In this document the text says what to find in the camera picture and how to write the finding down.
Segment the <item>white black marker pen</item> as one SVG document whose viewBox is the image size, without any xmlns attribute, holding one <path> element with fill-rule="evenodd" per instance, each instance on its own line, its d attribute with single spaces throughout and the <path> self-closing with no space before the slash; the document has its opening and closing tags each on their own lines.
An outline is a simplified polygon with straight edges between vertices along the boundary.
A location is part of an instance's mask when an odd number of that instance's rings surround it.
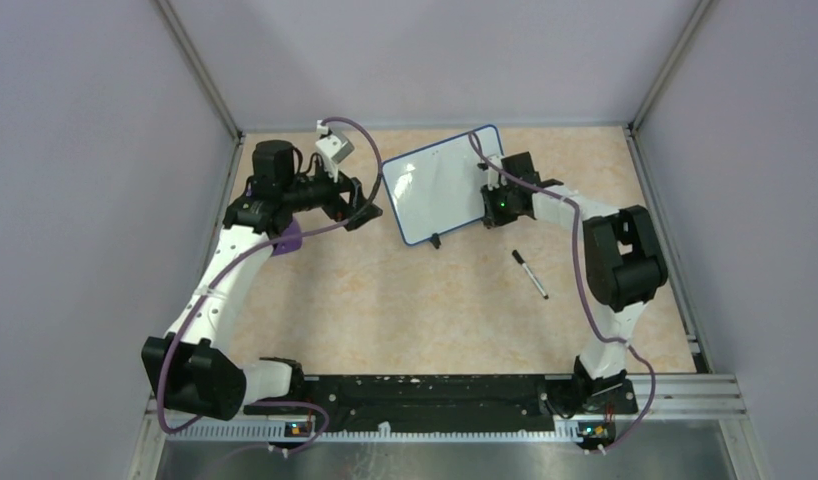
<svg viewBox="0 0 818 480">
<path fill-rule="evenodd" d="M 535 288 L 538 290 L 538 292 L 540 293 L 542 298 L 544 300 L 548 300 L 549 299 L 549 294 L 547 293 L 546 289 L 544 288 L 544 286 L 540 282 L 540 280 L 536 277 L 536 275 L 534 274 L 534 272 L 532 271 L 530 266 L 526 263 L 524 258 L 521 256 L 520 252 L 518 250 L 516 250 L 516 249 L 513 249 L 512 252 L 511 252 L 511 255 L 514 258 L 514 260 L 519 264 L 519 266 L 525 271 L 528 278 L 530 279 L 532 284 L 535 286 Z"/>
</svg>

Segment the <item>blue framed whiteboard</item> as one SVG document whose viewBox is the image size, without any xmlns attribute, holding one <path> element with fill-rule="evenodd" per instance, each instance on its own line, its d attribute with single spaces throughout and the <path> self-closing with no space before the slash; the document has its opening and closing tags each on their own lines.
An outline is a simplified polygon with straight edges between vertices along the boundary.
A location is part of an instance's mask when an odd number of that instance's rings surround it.
<svg viewBox="0 0 818 480">
<path fill-rule="evenodd" d="M 487 124 L 383 163 L 383 180 L 403 242 L 415 246 L 477 222 L 484 214 L 481 188 L 487 172 L 471 146 L 476 135 L 484 155 L 503 154 L 499 130 Z"/>
</svg>

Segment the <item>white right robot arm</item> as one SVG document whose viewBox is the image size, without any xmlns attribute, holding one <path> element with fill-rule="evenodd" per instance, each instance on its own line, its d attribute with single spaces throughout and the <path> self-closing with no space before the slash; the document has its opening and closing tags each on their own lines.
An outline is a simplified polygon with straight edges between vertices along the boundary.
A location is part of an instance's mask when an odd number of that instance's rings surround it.
<svg viewBox="0 0 818 480">
<path fill-rule="evenodd" d="M 593 200 L 555 179 L 543 180 L 530 153 L 480 157 L 482 222 L 492 229 L 521 217 L 567 227 L 575 286 L 593 338 L 576 357 L 570 408 L 597 412 L 619 390 L 639 318 L 668 280 L 649 211 Z"/>
</svg>

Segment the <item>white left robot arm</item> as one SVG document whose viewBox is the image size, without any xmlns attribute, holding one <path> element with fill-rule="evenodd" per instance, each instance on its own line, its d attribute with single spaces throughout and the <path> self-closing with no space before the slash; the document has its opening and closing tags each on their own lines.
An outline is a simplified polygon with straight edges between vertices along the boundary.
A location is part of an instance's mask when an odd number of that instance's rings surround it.
<svg viewBox="0 0 818 480">
<path fill-rule="evenodd" d="M 320 209 L 334 228 L 348 231 L 381 216 L 360 180 L 339 168 L 353 150 L 350 141 L 324 134 L 304 164 L 289 141 L 256 145 L 253 172 L 226 209 L 215 252 L 191 299 L 164 336 L 149 337 L 142 347 L 161 410 L 229 420 L 263 399 L 282 413 L 302 407 L 306 388 L 298 362 L 267 357 L 239 366 L 226 350 L 257 273 L 278 247 L 306 238 L 294 225 L 295 214 Z"/>
</svg>

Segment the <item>purple whiteboard eraser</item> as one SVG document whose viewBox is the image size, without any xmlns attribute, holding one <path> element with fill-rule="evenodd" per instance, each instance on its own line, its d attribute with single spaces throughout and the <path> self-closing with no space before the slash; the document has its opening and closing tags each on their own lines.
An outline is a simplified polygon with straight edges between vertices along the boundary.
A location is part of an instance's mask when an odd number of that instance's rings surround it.
<svg viewBox="0 0 818 480">
<path fill-rule="evenodd" d="M 281 256 L 294 253 L 301 249 L 303 239 L 299 237 L 302 233 L 301 226 L 296 219 L 293 219 L 289 227 L 281 234 L 282 242 L 274 245 L 272 256 Z"/>
</svg>

